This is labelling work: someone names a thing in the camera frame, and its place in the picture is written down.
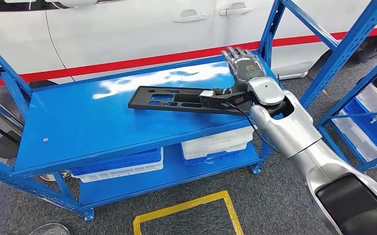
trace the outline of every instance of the yellow floor tape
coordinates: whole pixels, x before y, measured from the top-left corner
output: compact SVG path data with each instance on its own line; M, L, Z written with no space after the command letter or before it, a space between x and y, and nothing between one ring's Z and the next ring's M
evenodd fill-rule
M235 229L236 235L243 235L242 228L240 227L239 219L237 218L235 208L233 207L233 203L230 199L229 193L225 191L213 193L204 197L200 197L188 202L184 202L175 206L167 207L164 209L160 209L157 211L153 211L150 213L138 215L135 217L133 225L134 225L134 235L142 235L141 234L141 223L146 222L148 220L157 219L169 214L181 212L208 202L216 201L219 199L223 199L225 201L226 207L229 212L230 219L233 224L233 228Z

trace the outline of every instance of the blue shelf surface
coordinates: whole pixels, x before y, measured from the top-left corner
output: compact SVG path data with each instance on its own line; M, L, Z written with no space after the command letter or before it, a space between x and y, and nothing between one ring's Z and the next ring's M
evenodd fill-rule
M180 144L170 145L164 147L162 170L80 183L80 204L87 207L104 205L262 161L251 142L241 156L213 164L184 165L182 155Z
M127 107L142 85L232 86L234 80L226 62L216 60L223 57L181 63L180 68L128 72L35 90L12 175L54 172L248 126L246 118L237 115Z

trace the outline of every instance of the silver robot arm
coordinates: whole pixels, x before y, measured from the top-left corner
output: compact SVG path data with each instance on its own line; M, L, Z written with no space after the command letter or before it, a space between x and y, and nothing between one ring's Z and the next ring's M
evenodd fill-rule
M331 150L294 94L262 71L252 76L262 69L255 56L239 48L229 52L231 56L222 53L235 78L234 90L247 89L253 96L251 118L293 163L329 230L339 235L377 234L377 182ZM283 117L273 119L277 114Z

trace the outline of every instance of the cable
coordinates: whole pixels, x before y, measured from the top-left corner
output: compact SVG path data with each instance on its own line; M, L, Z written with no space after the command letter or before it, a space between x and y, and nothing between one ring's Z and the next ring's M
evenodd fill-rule
M245 115L246 119L248 119L248 122L249 124L252 126L253 130L255 131L255 133L259 136L259 138L265 143L267 144L269 147L271 147L275 152L279 153L279 151L273 146L271 145L270 143L268 143L268 141L265 140L265 138L258 132L258 130L256 129L255 125L252 123L252 121L250 120L249 116L244 112L242 111L240 108L236 107L235 105L229 103L226 101L226 104L228 104L229 106L231 106L232 108L238 110L239 112L241 112L243 115Z

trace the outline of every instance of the blue plastic crate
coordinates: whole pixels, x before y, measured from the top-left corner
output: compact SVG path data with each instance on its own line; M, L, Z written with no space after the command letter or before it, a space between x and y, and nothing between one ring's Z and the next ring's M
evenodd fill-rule
M156 163L161 161L161 148L150 149L144 152L111 158L94 164L70 168L69 171L77 176L105 170Z
M181 152L183 153L183 147L180 144ZM206 163L206 164L212 164L215 160L221 160L221 159L228 159L228 158L235 158L239 157L242 153L242 150L239 151L233 151L233 152L218 152L218 153L211 153L208 154L205 157L202 158L193 158L193 159L185 159L183 156L183 162L184 165L194 165L194 164L200 164L200 163Z
M348 114L365 114L369 113L366 107L357 99L353 98L345 107L344 111ZM370 140L377 146L377 120L374 123L372 116L352 117L352 120L363 130Z

